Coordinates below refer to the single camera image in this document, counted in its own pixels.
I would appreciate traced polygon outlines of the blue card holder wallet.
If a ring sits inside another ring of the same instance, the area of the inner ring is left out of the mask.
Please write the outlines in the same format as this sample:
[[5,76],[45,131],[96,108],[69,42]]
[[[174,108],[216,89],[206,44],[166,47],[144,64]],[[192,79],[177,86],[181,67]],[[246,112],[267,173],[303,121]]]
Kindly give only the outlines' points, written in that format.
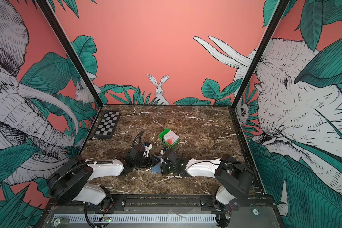
[[159,162],[154,167],[152,167],[152,173],[161,173],[161,163],[163,162],[163,160],[161,156],[157,156],[156,158],[159,159]]

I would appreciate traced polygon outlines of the white red credit card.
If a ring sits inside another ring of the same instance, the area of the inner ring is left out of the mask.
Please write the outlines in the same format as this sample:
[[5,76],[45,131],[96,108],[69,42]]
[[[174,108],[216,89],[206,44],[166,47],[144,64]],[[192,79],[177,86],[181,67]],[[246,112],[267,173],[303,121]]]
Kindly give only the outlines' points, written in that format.
[[169,146],[173,146],[179,140],[179,136],[170,130],[164,135],[163,139]]

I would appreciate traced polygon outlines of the green card tray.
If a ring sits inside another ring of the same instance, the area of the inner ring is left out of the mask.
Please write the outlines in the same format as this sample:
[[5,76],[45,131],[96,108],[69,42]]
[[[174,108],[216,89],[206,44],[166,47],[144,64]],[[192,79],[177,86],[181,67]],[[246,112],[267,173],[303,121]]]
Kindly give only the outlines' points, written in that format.
[[169,132],[169,131],[170,131],[170,129],[166,128],[164,131],[162,131],[162,132],[158,135],[158,137],[160,138],[161,142],[163,142],[163,143],[166,144],[167,147],[173,147],[173,146],[176,145],[176,143],[177,143],[179,140],[178,140],[173,146],[169,146],[169,145],[164,141],[164,139],[163,139],[164,135],[165,135],[167,132]]

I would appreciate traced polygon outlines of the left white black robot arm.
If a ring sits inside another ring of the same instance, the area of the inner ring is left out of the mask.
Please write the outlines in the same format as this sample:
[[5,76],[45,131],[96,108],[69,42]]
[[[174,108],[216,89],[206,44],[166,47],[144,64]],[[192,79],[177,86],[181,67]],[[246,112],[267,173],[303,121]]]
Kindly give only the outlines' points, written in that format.
[[155,167],[161,161],[149,155],[151,148],[149,143],[135,145],[125,157],[109,161],[91,161],[76,156],[47,179],[48,196],[59,204],[80,201],[107,210],[114,204],[111,193],[104,186],[91,185],[90,181],[126,175],[135,168]]

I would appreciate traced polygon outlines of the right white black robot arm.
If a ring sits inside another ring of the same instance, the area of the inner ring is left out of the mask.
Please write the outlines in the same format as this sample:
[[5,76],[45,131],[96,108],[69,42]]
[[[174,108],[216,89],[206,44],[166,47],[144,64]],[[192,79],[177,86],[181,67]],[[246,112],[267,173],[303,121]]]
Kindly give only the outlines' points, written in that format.
[[178,178],[209,177],[220,183],[210,207],[217,211],[232,211],[238,200],[249,196],[254,181],[254,172],[247,163],[238,162],[230,155],[215,160],[178,158],[172,151],[165,152],[157,167],[163,175],[173,174]]

